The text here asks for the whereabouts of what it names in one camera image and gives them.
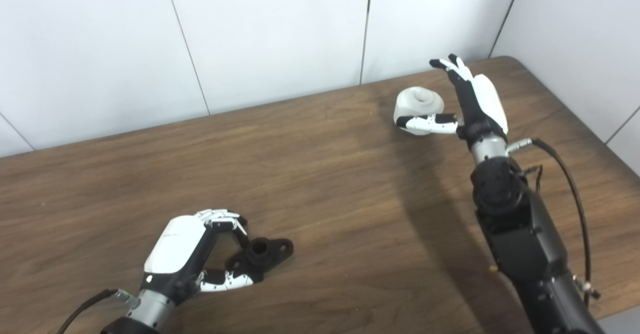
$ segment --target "robotic hand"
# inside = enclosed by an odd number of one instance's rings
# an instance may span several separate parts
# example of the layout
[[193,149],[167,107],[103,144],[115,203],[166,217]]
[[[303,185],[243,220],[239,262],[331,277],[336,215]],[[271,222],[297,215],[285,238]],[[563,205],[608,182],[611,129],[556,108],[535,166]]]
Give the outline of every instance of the robotic hand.
[[[107,325],[101,334],[158,334],[175,307],[199,291],[224,291],[259,283],[264,273],[293,254],[288,239],[249,241],[242,216],[226,209],[206,209],[173,218],[144,263],[140,294],[118,290],[114,295],[129,306],[126,316]],[[231,232],[243,249],[226,268],[205,269],[218,235]]]
[[455,64],[446,60],[431,60],[430,64],[435,68],[444,69],[448,74],[449,80],[455,85],[462,115],[471,126],[463,127],[455,114],[398,117],[396,124],[402,128],[427,133],[458,133],[462,138],[465,135],[476,136],[475,131],[483,130],[483,127],[478,127],[478,123],[483,122],[490,125],[494,131],[507,135],[507,118],[494,84],[487,76],[474,77],[457,56],[450,55],[449,58]]
[[[497,270],[512,282],[536,334],[604,334],[588,311],[590,297],[599,293],[589,280],[591,272],[586,220],[578,190],[558,154],[539,139],[507,145],[507,120],[496,88],[484,75],[473,76],[455,55],[431,60],[446,71],[455,86],[464,121],[455,115],[399,117],[403,128],[457,133],[466,140],[475,162],[471,174],[475,216],[491,249]],[[528,186],[511,154],[536,145],[553,156],[567,176],[578,205],[585,246],[586,281],[567,268],[567,249],[537,191]]]

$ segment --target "wooden table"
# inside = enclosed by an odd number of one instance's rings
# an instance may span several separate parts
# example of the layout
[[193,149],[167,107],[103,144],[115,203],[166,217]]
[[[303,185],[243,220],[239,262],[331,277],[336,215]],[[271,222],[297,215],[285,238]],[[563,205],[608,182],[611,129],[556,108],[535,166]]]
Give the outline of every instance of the wooden table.
[[[470,65],[494,82],[509,137],[541,137],[573,172],[589,220],[596,317],[640,304],[640,179],[521,64]],[[0,330],[55,332],[103,288],[135,291],[170,218],[228,208],[253,237],[290,238],[294,257],[265,282],[202,293],[164,332],[530,332],[474,218],[473,161],[454,136],[392,122],[398,92],[430,71],[0,160]],[[569,187],[542,151],[542,196],[571,268],[583,246]],[[237,250],[219,241],[210,266]],[[106,300],[67,332],[99,332],[125,309]]]

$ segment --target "black cable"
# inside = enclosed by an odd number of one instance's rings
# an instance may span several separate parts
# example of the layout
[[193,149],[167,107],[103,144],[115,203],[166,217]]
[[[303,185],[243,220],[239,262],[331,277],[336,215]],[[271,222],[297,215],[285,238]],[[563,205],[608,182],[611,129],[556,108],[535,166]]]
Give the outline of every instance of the black cable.
[[540,180],[542,179],[542,165],[537,168],[537,176],[535,177],[535,192],[540,193]]
[[[583,201],[580,199],[580,194],[578,194],[578,188],[576,188],[576,183],[574,182],[574,178],[571,176],[569,172],[569,168],[565,165],[564,161],[560,158],[560,155],[553,149],[553,147],[546,144],[546,142],[540,139],[533,139],[531,143],[540,149],[546,151],[549,155],[551,155],[560,165],[562,172],[564,172],[564,176],[566,176],[566,180],[569,182],[569,187],[571,188],[571,193],[573,193],[573,199],[575,200],[575,204],[578,207],[578,216],[580,217],[580,226],[582,227],[582,241],[584,245],[584,278],[587,283],[590,283],[592,280],[592,253],[589,245],[589,231],[587,229],[587,218],[585,217],[585,209],[583,208]],[[584,293],[584,304],[589,306],[589,293]]]
[[114,295],[115,293],[117,293],[117,291],[118,290],[105,289],[99,292],[98,294],[90,297],[89,300],[83,302],[82,305],[78,307],[78,309],[76,309],[71,315],[69,315],[69,318],[66,318],[62,326],[57,330],[57,332],[55,332],[55,334],[62,334],[67,329],[67,327],[69,327],[69,325],[76,318],[76,316],[80,315],[80,313],[85,311],[85,309],[87,309],[91,305],[96,304],[96,302],[99,302],[100,300],[106,299]]
[[527,176],[532,172],[537,172],[537,176],[535,176],[535,192],[540,193],[540,179],[542,179],[542,165],[535,165],[534,167],[530,167],[527,170],[524,170],[522,174]]

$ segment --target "white robotic hand casing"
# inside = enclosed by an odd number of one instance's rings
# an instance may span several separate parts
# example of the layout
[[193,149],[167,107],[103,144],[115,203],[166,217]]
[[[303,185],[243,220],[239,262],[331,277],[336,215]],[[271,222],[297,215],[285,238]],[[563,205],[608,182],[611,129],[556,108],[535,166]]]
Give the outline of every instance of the white robotic hand casing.
[[425,133],[434,134],[455,134],[458,128],[457,122],[436,122],[437,115],[429,115],[428,117],[414,117],[407,121],[406,128],[411,130],[419,130]]
[[204,231],[201,220],[194,215],[172,218],[144,262],[144,271],[169,274],[180,270],[194,252]]
[[455,65],[446,60],[439,60],[439,62],[446,67],[446,71],[455,71],[460,78],[471,82],[473,86],[473,92],[475,93],[475,99],[478,101],[478,105],[482,112],[489,116],[496,122],[505,135],[509,132],[507,125],[507,117],[505,115],[505,109],[500,102],[500,97],[496,91],[494,84],[482,74],[473,77],[471,71],[466,67],[461,58],[457,58]]
[[507,117],[494,83],[487,76],[480,74],[471,80],[471,85],[482,111],[502,127],[502,131],[507,135],[509,133]]
[[226,209],[206,209],[194,215],[172,218],[144,262],[144,271],[153,274],[177,272],[187,263],[210,222],[230,222],[247,235],[238,222],[240,215]]
[[238,277],[234,277],[233,271],[225,271],[224,283],[214,284],[214,283],[207,283],[205,281],[201,281],[200,290],[202,292],[226,291],[226,290],[244,288],[245,286],[249,286],[253,283],[254,281],[251,280],[249,275],[243,274],[243,275],[238,275]]

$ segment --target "cable connector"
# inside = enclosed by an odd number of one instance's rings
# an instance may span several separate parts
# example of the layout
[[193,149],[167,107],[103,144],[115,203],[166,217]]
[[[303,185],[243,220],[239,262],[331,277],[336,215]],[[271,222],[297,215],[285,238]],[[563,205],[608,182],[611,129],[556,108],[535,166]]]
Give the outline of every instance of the cable connector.
[[135,295],[128,293],[128,291],[126,290],[118,289],[118,291],[116,291],[113,296],[131,309],[135,309],[136,307],[138,307],[138,305],[140,305],[140,299],[138,299]]
[[602,296],[598,290],[594,289],[589,281],[580,280],[578,275],[573,276],[573,282],[581,293],[585,293],[596,300]]
[[518,140],[514,143],[507,145],[507,153],[512,154],[516,151],[520,151],[524,149],[527,146],[530,146],[531,144],[533,144],[533,141],[530,138]]

